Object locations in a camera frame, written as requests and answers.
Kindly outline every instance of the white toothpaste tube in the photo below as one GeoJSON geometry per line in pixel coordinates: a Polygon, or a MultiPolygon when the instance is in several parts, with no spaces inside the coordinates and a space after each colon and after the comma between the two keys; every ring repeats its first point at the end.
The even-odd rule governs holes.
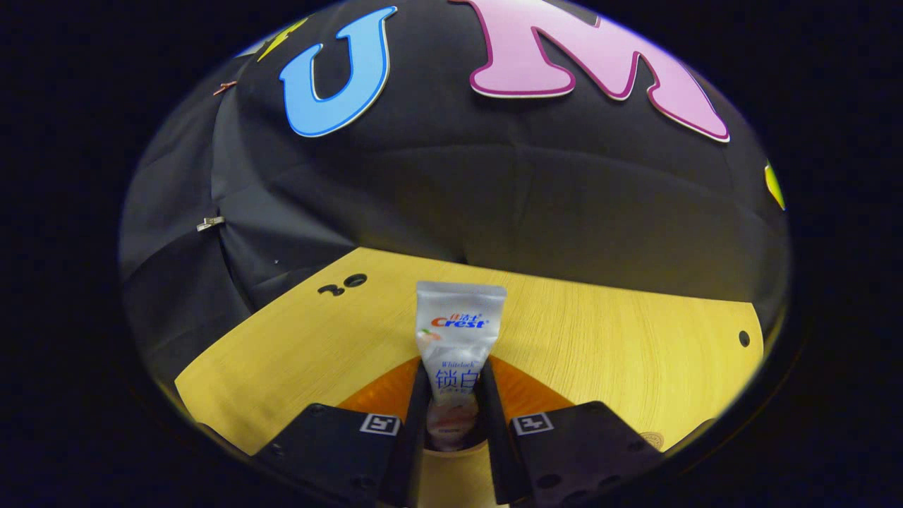
{"type": "Polygon", "coordinates": [[[461,449],[476,425],[473,387],[498,339],[506,296],[501,286],[417,283],[415,337],[433,387],[426,428],[441,451],[461,449]]]}

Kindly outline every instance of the yellow wooden surface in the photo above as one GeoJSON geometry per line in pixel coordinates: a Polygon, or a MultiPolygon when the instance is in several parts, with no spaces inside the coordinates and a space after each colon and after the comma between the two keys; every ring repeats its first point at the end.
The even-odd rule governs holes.
{"type": "Polygon", "coordinates": [[[495,508],[489,447],[470,456],[424,454],[418,508],[495,508]]]}
{"type": "MultiPolygon", "coordinates": [[[[762,357],[759,321],[749,303],[356,249],[195,359],[176,379],[185,406],[196,420],[253,455],[308,404],[338,405],[419,354],[414,343],[418,280],[506,287],[492,353],[576,404],[605,402],[637,431],[661,434],[663,449],[726,409],[762,357]],[[357,273],[367,274],[364,285],[341,296],[317,293],[357,273]],[[749,347],[740,346],[740,330],[749,333],[749,347]]],[[[424,467],[436,460],[443,459],[425,458],[424,467]]],[[[484,466],[487,475],[488,462],[484,466]]]]}

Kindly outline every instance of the black fabric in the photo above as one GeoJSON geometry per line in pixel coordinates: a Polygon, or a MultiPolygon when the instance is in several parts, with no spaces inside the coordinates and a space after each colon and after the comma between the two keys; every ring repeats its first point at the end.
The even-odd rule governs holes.
{"type": "MultiPolygon", "coordinates": [[[[381,1],[333,5],[260,62],[266,44],[228,62],[162,127],[131,187],[121,248],[130,315],[136,328],[149,326],[140,332],[148,351],[152,343],[179,349],[197,341],[179,353],[187,358],[214,329],[151,315],[204,311],[223,324],[240,322],[357,246],[749,301],[763,329],[772,326],[790,270],[784,213],[765,185],[767,154],[702,76],[693,73],[731,131],[730,143],[658,112],[646,95],[654,81],[642,60],[631,97],[616,101],[546,40],[551,61],[577,79],[572,93],[481,96],[469,83],[487,59],[474,10],[444,2],[394,5],[398,11],[386,20],[386,86],[348,126],[323,137],[297,136],[279,73],[323,43],[315,86],[321,97],[338,92],[349,78],[349,58],[347,41],[335,34],[384,7],[381,1]],[[230,80],[237,86],[212,95],[230,80]],[[194,231],[214,215],[225,224],[194,231]],[[231,278],[216,268],[215,277],[173,279],[166,290],[180,287],[179,300],[161,299],[161,290],[129,279],[139,269],[148,278],[184,272],[191,263],[183,259],[201,258],[187,244],[180,249],[189,250],[172,254],[174,264],[162,256],[152,268],[148,259],[192,235],[221,239],[231,278]],[[207,294],[228,285],[229,305],[205,310],[207,294]],[[242,298],[247,306],[238,304],[242,298]],[[203,338],[190,338],[186,323],[203,338]]],[[[226,328],[218,325],[217,333],[226,328]]],[[[167,367],[168,375],[181,364],[167,367]]]]}

